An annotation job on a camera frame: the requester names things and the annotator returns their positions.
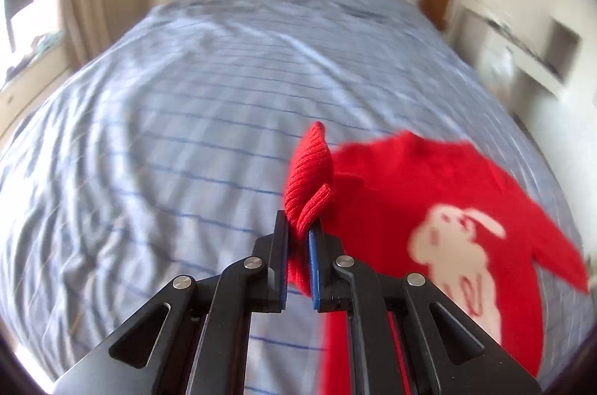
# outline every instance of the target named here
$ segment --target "metal screw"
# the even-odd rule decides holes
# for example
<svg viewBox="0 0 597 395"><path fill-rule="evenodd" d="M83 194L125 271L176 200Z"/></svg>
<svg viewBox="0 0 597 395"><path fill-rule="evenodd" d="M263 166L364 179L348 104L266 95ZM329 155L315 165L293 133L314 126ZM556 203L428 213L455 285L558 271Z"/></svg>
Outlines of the metal screw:
<svg viewBox="0 0 597 395"><path fill-rule="evenodd" d="M408 275L407 282L414 287L421 287L423 284L425 284L425 276L414 272Z"/></svg>
<svg viewBox="0 0 597 395"><path fill-rule="evenodd" d="M247 269L258 269L262 265L262 260L259 257L247 257L245 259L245 267Z"/></svg>
<svg viewBox="0 0 597 395"><path fill-rule="evenodd" d="M336 259L336 264L338 267L352 267L354 265L354 258L350 255L340 255Z"/></svg>
<svg viewBox="0 0 597 395"><path fill-rule="evenodd" d="M178 276L172 281L172 285L175 289L186 289L191 285L192 280L189 276Z"/></svg>

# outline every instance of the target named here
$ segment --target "bed sheet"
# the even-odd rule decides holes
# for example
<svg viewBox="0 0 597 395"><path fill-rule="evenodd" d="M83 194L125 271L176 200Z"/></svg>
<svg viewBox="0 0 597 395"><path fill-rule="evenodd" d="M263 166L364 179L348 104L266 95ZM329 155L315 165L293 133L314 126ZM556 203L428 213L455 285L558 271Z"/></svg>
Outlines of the bed sheet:
<svg viewBox="0 0 597 395"><path fill-rule="evenodd" d="M294 147L403 129L469 140L580 247L536 150L431 23L398 0L175 0L85 66L0 161L0 315L52 376L179 274L213 276L271 233ZM538 269L540 381L592 305ZM291 287L255 315L247 392L314 393L321 318Z"/></svg>

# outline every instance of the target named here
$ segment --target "white graphic on sweater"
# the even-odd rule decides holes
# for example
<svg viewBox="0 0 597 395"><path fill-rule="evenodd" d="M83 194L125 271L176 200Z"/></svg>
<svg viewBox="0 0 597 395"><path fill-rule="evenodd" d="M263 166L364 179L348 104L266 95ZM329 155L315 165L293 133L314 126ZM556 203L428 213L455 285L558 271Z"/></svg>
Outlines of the white graphic on sweater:
<svg viewBox="0 0 597 395"><path fill-rule="evenodd" d="M487 254L475 243L475 222L506 238L504 228L479 210L437 204L411 234L408 253L418 264L428 265L431 281L500 343L496 283L487 270Z"/></svg>

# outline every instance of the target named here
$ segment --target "blue gripper pad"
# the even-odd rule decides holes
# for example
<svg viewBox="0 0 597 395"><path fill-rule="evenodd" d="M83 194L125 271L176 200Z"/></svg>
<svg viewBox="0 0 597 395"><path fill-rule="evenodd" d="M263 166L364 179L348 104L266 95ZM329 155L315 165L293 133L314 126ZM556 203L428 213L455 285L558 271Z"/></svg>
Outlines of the blue gripper pad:
<svg viewBox="0 0 597 395"><path fill-rule="evenodd" d="M319 297L319 270L317 269L317 250L315 248L315 234L309 230L309 276L311 277L311 299L313 309L318 310L321 304Z"/></svg>
<svg viewBox="0 0 597 395"><path fill-rule="evenodd" d="M280 296L282 310L286 309L286 299L288 298L288 232L284 236L284 246L282 248L282 271L280 281Z"/></svg>

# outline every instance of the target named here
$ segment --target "bed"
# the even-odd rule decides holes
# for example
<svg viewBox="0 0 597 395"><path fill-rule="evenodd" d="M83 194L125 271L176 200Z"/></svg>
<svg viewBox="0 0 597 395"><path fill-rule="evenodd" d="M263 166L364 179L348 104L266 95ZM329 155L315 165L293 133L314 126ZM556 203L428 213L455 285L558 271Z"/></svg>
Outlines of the bed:
<svg viewBox="0 0 597 395"><path fill-rule="evenodd" d="M331 147L403 129L469 140L580 248L537 151L439 30L450 0L174 0L19 127L0 159L0 316L58 377L179 274L213 276L271 233L315 120ZM547 384L592 305L537 270ZM289 290L255 315L248 393L313 393L321 319Z"/></svg>

